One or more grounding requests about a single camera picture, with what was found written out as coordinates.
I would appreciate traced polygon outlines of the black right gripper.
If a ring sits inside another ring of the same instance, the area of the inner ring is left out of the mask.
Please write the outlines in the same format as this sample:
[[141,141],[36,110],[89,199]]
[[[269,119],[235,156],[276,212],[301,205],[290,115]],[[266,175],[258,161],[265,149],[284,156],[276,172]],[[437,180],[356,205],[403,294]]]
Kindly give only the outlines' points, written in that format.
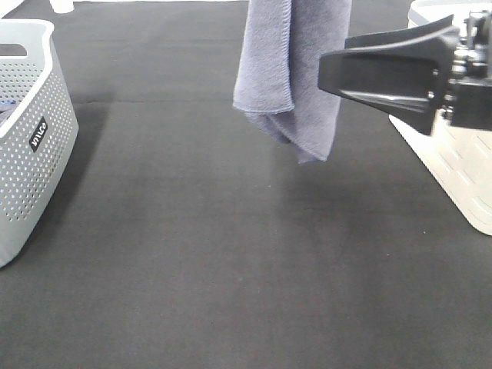
[[318,87],[429,135],[436,112],[453,127],[491,130],[491,12],[347,38],[322,55]]

